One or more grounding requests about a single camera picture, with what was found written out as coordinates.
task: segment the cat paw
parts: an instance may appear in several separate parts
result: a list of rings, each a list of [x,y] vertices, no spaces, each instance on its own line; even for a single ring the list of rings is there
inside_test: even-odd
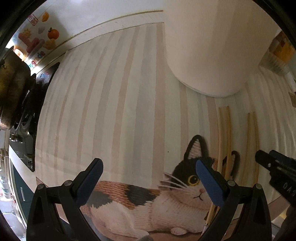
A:
[[[186,234],[188,233],[188,231],[184,228],[179,228],[179,227],[175,227],[175,228],[172,228],[170,230],[171,234],[174,234],[174,235],[183,235],[183,234]]]
[[[147,231],[142,230],[142,229],[135,229],[135,233],[137,234],[136,238],[142,238],[142,237],[149,235],[149,233]]]

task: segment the pot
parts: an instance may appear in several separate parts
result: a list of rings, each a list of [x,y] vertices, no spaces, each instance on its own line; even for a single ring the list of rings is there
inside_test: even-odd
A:
[[[0,129],[9,130],[20,116],[22,102],[35,81],[29,66],[13,52],[5,49],[0,60]]]

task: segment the fruit magnet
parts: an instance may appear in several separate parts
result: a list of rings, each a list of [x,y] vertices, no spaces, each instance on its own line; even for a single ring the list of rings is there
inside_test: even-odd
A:
[[[57,39],[59,37],[59,31],[54,28],[50,28],[47,36],[49,39]]]
[[[48,18],[49,18],[49,14],[48,12],[45,11],[44,14],[42,15],[42,22],[46,22]]]

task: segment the screw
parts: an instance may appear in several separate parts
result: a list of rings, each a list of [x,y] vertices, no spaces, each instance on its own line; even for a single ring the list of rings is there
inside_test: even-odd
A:
[[[43,184],[43,183],[41,183],[41,184],[39,184],[39,185],[37,186],[37,189],[38,189],[38,190],[40,190],[40,189],[42,189],[42,188],[44,188],[44,184]]]
[[[66,187],[70,186],[71,184],[72,184],[72,181],[71,180],[67,180],[67,181],[64,182],[64,185]]]
[[[227,183],[231,187],[235,186],[235,182],[233,180],[229,180]]]
[[[259,183],[257,183],[255,186],[257,189],[262,189],[262,186]]]

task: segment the wooden stick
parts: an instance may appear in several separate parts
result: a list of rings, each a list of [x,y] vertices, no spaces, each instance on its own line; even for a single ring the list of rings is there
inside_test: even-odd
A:
[[[226,107],[227,110],[227,158],[226,158],[226,170],[225,170],[225,180],[228,180],[230,177],[230,166],[232,162],[231,158],[231,135],[232,135],[232,130],[231,130],[231,116],[230,116],[230,108],[229,106]]]
[[[254,122],[254,130],[255,130],[255,141],[256,141],[256,152],[260,149],[260,139],[259,139],[259,131],[258,131],[258,122],[256,112],[253,112],[253,122]],[[255,162],[255,177],[253,186],[258,183],[259,178],[259,164]]]
[[[248,159],[248,153],[250,151],[250,133],[251,133],[251,113],[248,113],[248,120],[247,120],[247,146],[246,146],[246,154],[245,154],[245,157],[244,157],[244,163],[243,163],[243,174],[242,174],[242,179],[241,179],[241,182],[240,184],[243,185],[244,184],[244,181],[245,181],[245,176],[246,175],[246,172],[245,172],[245,169],[246,169],[246,166],[247,166],[247,159]]]
[[[215,216],[218,214],[219,210],[220,210],[220,207],[217,207],[217,210],[216,210]]]
[[[222,161],[223,161],[223,156],[222,156],[222,150],[223,150],[223,141],[222,141],[222,110],[221,107],[219,107],[219,122],[218,122],[218,166],[217,166],[217,171],[218,172],[222,172]],[[207,215],[207,220],[206,220],[206,225],[208,226],[211,222],[211,220],[214,217],[214,209],[215,209],[215,205],[212,203],[209,213]]]
[[[210,224],[213,214],[214,214],[214,209],[215,209],[215,205],[213,203],[211,203],[211,207],[210,207],[209,213],[207,215],[207,220],[205,222],[206,225]]]
[[[219,107],[219,122],[220,123],[220,126],[218,125],[218,141],[219,141],[219,144],[218,144],[218,148],[219,148],[219,151],[218,151],[218,166],[217,166],[217,171],[218,172],[222,172],[222,162],[223,162],[223,141],[222,141],[222,130],[223,130],[223,123],[222,123],[222,119],[223,119],[223,115],[222,115],[222,110],[221,110],[221,107]]]

